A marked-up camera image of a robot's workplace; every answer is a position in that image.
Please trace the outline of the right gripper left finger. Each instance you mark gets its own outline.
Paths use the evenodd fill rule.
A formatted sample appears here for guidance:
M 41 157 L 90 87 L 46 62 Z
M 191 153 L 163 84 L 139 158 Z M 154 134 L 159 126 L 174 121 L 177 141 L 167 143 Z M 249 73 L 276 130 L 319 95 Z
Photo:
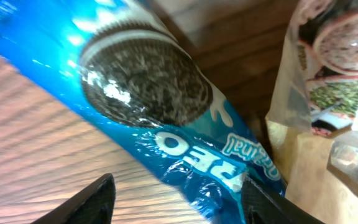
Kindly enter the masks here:
M 32 224 L 111 224 L 116 186 L 107 173 Z

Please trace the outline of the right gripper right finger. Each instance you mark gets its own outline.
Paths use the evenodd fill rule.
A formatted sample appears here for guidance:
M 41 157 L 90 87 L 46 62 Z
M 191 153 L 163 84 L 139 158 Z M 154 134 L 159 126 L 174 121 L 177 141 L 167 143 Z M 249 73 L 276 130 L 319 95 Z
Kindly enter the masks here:
M 259 180 L 244 179 L 242 210 L 250 224 L 324 224 Z

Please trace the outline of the brown cookie snack bag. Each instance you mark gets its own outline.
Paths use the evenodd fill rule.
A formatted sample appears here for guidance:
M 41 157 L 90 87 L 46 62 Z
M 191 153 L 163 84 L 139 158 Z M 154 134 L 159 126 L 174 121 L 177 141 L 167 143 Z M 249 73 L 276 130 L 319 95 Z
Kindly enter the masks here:
M 286 198 L 358 223 L 358 0 L 298 3 L 266 122 Z

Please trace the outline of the blue oreo cookie pack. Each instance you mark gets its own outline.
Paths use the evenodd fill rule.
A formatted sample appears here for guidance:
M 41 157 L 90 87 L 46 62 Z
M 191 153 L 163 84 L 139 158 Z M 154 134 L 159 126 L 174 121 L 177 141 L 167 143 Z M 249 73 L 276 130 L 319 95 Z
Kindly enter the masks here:
M 143 1 L 0 0 L 0 55 L 208 220 L 246 222 L 247 178 L 285 195 L 261 143 Z

